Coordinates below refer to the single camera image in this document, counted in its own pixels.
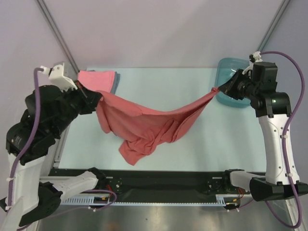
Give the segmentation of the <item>red t shirt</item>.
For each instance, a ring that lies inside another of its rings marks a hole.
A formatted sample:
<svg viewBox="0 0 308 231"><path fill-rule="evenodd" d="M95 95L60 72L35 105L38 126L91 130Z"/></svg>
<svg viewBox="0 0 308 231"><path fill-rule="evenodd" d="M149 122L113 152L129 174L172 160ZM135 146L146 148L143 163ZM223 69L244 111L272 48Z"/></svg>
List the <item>red t shirt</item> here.
<svg viewBox="0 0 308 231"><path fill-rule="evenodd" d="M184 107L163 112L102 91L96 113L105 133L112 132L123 139L119 152L128 164L135 165L158 145L182 138L217 94L218 89L213 88Z"/></svg>

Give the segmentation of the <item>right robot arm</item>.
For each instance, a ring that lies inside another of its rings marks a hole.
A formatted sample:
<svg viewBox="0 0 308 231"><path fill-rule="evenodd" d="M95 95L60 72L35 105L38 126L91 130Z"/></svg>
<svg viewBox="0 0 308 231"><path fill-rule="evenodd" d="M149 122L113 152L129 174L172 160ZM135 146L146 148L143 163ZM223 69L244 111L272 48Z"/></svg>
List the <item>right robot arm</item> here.
<svg viewBox="0 0 308 231"><path fill-rule="evenodd" d="M239 69L226 83L218 87L223 94L242 100L247 98L256 112L262 129L266 173L259 176L244 170L227 170L222 188L233 193L238 188L249 191L255 201L292 199L308 193L308 185L300 181L294 165L290 127L290 98L277 92L275 63L255 62L248 71Z"/></svg>

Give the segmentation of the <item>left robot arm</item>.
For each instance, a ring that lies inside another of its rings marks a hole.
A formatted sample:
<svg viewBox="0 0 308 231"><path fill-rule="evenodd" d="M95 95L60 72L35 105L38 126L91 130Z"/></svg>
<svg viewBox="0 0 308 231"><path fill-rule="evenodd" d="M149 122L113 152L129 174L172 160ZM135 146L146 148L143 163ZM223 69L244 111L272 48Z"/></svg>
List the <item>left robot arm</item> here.
<svg viewBox="0 0 308 231"><path fill-rule="evenodd" d="M2 230L19 231L50 216L62 201L72 196L105 189L105 175L96 168L62 183L40 181L49 148L77 116L94 112L100 98L100 93L82 85L68 91L45 85L26 97L27 108L22 118L8 130L6 137L11 174L8 196L0 202L7 213Z"/></svg>

